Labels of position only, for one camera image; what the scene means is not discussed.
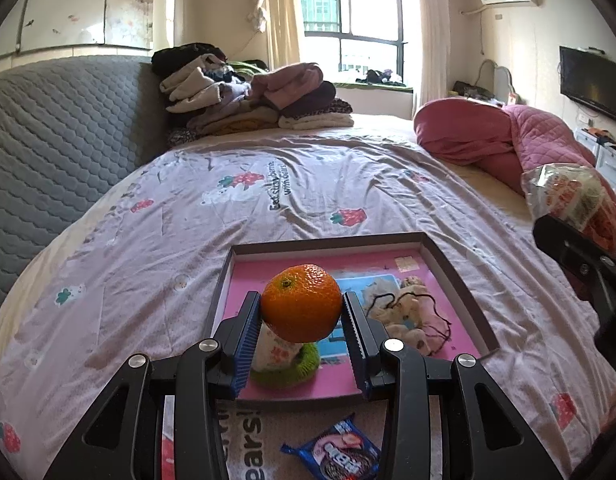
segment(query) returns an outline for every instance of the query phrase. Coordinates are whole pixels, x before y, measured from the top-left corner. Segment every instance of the green fuzzy ring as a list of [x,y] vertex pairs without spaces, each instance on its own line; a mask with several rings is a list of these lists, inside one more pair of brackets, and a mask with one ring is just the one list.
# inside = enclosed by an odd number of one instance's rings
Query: green fuzzy ring
[[306,343],[301,347],[290,368],[274,372],[250,371],[250,378],[266,388],[290,388],[312,379],[319,370],[321,357],[315,343]]

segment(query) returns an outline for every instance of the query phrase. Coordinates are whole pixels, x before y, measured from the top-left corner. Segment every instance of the white drawer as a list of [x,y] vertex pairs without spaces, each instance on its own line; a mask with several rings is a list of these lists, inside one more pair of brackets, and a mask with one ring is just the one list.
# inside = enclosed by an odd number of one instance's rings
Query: white drawer
[[616,192],[616,151],[600,146],[596,160],[596,169],[601,173]]
[[577,130],[574,132],[574,138],[577,142],[583,144],[588,150],[590,150],[594,156],[599,156],[599,148],[601,146],[596,143],[595,136],[592,136],[583,130]]

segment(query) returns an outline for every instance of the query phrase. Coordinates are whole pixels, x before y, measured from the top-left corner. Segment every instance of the black flat screen tv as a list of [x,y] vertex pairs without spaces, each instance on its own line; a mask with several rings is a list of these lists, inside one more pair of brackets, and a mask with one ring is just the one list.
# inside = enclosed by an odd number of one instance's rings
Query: black flat screen tv
[[616,121],[616,63],[567,48],[561,50],[561,93]]

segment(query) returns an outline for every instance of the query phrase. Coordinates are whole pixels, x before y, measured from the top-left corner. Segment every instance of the mandarin orange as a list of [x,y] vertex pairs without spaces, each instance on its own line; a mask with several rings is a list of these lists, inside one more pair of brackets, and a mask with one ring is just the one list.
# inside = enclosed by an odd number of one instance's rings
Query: mandarin orange
[[261,294],[261,316],[281,339],[312,343],[327,337],[341,316],[341,290],[316,265],[290,267],[277,274]]

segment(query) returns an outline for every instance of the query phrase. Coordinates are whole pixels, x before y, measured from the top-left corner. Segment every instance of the wall socket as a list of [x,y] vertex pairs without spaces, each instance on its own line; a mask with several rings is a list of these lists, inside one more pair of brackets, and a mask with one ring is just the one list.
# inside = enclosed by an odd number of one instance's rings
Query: wall socket
[[588,126],[589,128],[594,126],[594,121],[590,117],[585,115],[583,112],[579,112],[579,114],[576,116],[576,120],[580,123],[585,124],[585,126]]

